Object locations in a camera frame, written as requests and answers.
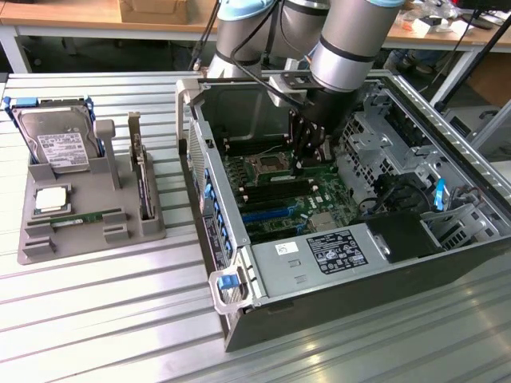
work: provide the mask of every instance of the warning label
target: warning label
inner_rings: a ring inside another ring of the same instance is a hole
[[[307,238],[307,242],[324,274],[367,264],[366,257],[349,230]]]

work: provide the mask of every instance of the table leg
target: table leg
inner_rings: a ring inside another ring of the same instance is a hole
[[[18,41],[18,33],[13,26],[0,26],[0,43],[14,73],[31,73],[25,50]]]
[[[443,82],[440,89],[431,99],[430,104],[433,106],[439,102],[456,84],[456,81],[461,77],[463,72],[469,67],[470,63],[476,58],[477,54],[481,51],[481,48],[469,50],[462,54],[453,70],[449,73],[446,80]]]

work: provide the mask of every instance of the black cable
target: black cable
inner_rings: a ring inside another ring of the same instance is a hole
[[[304,56],[304,54],[302,52],[300,52],[300,50],[298,48],[296,48],[294,45],[292,45],[289,42],[289,40],[287,40],[286,34],[284,33],[284,27],[283,27],[283,23],[282,23],[282,14],[284,13],[283,10],[284,10],[284,6],[285,5],[286,5],[286,0],[282,0],[282,6],[280,7],[280,15],[279,15],[279,19],[280,19],[279,20],[280,21],[280,32],[282,33],[282,38],[284,39],[286,44],[289,45],[290,48],[292,48],[293,50],[298,52],[300,56]]]
[[[215,5],[213,6],[213,9],[211,11],[211,14],[209,15],[208,23],[206,24],[206,27],[204,28],[204,32],[202,33],[202,36],[200,36],[200,39],[196,42],[195,46],[193,47],[192,58],[190,59],[190,64],[188,65],[188,70],[192,70],[192,68],[195,64],[195,61],[202,54],[202,49],[206,45],[206,42],[208,42],[209,35],[211,34],[213,25],[215,24],[216,15],[218,14],[219,9],[220,9],[220,0],[216,0]]]
[[[358,209],[361,210],[362,208],[362,204],[365,203],[365,202],[370,202],[370,201],[378,201],[378,198],[376,197],[369,197],[369,198],[365,198],[363,199],[362,201],[360,201],[360,203],[358,204]]]
[[[426,195],[426,193],[425,193],[425,192],[424,192],[421,188],[419,188],[419,187],[417,187],[417,186],[415,186],[415,185],[413,185],[413,184],[409,184],[409,183],[407,183],[407,182],[406,182],[406,183],[404,183],[403,185],[404,185],[404,186],[407,186],[408,188],[412,188],[412,189],[414,189],[414,190],[415,190],[415,191],[416,191],[416,192],[417,192],[417,193],[418,193],[418,194],[422,197],[422,199],[424,199],[424,200],[426,201],[426,204],[428,205],[428,209],[429,209],[430,211],[432,211],[432,210],[433,210],[433,205],[431,204],[430,199],[428,198],[428,196]]]
[[[286,101],[289,105],[301,109],[304,104],[301,102],[298,102],[297,100],[289,97],[287,94],[284,94],[280,92],[278,89],[275,89],[271,85],[269,85],[266,81],[261,80],[258,78],[254,73],[252,73],[247,68],[243,67],[237,60],[236,60],[236,54],[240,51],[241,48],[245,46],[256,34],[259,32],[261,27],[264,25],[264,23],[270,18],[271,14],[275,11],[275,8],[279,5],[279,2],[273,3],[273,6],[271,6],[270,11],[264,16],[263,20],[259,23],[259,25],[236,47],[232,50],[230,59],[236,65],[236,67],[241,70],[243,73],[245,73],[247,76],[249,76],[253,81],[255,81],[257,84],[262,85],[264,88],[268,90],[268,92],[271,92],[275,94],[278,98],[281,98],[282,100]]]
[[[422,199],[424,199],[424,201],[426,202],[426,204],[428,205],[428,209],[429,211],[432,211],[433,210],[433,205],[431,204],[431,201],[430,199],[428,198],[428,196],[426,195],[426,193],[421,190],[421,188],[413,185],[413,184],[410,184],[408,182],[404,183],[404,184],[396,184],[394,185],[392,188],[390,188],[383,196],[382,198],[378,199],[378,202],[371,208],[371,209],[368,209],[367,212],[369,214],[374,214],[376,211],[378,211],[382,206],[383,204],[385,203],[385,201],[387,201],[389,199],[389,197],[392,195],[392,193],[396,190],[397,187],[399,186],[406,186],[408,188],[412,188],[414,189],[421,197]],[[359,204],[359,207],[360,205],[362,205],[363,202],[366,202],[366,200],[371,200],[371,199],[365,199],[363,200],[360,204]]]
[[[475,18],[476,12],[477,12],[477,10],[473,10],[472,16],[470,16],[470,20],[466,24],[465,32],[463,32],[463,35],[460,37],[460,39],[458,40],[458,42],[454,46],[454,49],[451,51],[450,59],[444,64],[444,66],[442,66],[442,69],[440,69],[438,71],[437,76],[427,86],[425,86],[424,88],[422,88],[421,90],[418,91],[419,93],[422,93],[422,92],[426,91],[432,84],[434,84],[438,80],[438,78],[440,77],[440,75],[442,74],[444,69],[449,67],[451,61],[456,56],[456,52],[458,51],[458,47],[460,46],[461,42],[463,41],[463,38],[465,38],[466,33],[469,31],[470,25],[472,24],[472,21]]]

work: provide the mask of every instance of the green circuit board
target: green circuit board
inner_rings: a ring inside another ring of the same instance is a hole
[[[224,158],[224,168],[242,217],[261,213],[264,215],[264,212],[285,208],[291,210],[285,217],[245,222],[253,243],[344,227],[358,214],[358,206],[334,164],[304,168],[302,175],[291,177],[290,162],[290,152]],[[294,182],[300,180],[307,180],[314,188],[311,187],[303,195],[273,198],[254,205],[246,204],[241,191],[246,187],[265,190],[279,183],[286,183],[293,188]]]

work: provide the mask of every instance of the aluminum extrusion table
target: aluminum extrusion table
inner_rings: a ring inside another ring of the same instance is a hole
[[[224,353],[174,134],[175,82],[190,75],[10,76],[4,95],[11,97],[90,95],[97,117],[116,122],[117,152],[128,150],[127,113],[142,113],[168,236],[18,265],[28,152],[0,113],[0,381],[511,379],[511,256],[452,285]]]

